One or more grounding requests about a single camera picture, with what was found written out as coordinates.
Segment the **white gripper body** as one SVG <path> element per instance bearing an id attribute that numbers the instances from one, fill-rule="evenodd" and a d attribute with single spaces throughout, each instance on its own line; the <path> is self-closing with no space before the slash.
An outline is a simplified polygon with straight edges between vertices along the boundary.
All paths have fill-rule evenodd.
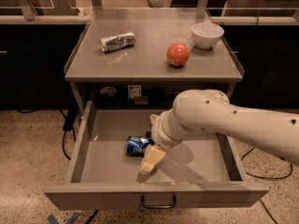
<path id="1" fill-rule="evenodd" d="M 187 136 L 187 130 L 178 122 L 172 110 L 158 115 L 155 124 L 151 124 L 150 130 L 155 145 L 163 149 L 179 145 Z"/>

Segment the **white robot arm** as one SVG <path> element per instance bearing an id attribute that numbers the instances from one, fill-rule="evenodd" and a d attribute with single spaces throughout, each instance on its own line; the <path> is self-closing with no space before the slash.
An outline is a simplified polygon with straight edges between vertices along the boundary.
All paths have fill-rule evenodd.
<path id="1" fill-rule="evenodd" d="M 218 90 L 187 90 L 172 108 L 152 114 L 151 139 L 140 172 L 150 173 L 175 147 L 195 133 L 221 133 L 250 144 L 278 158 L 299 165 L 299 115 L 232 105 Z"/>

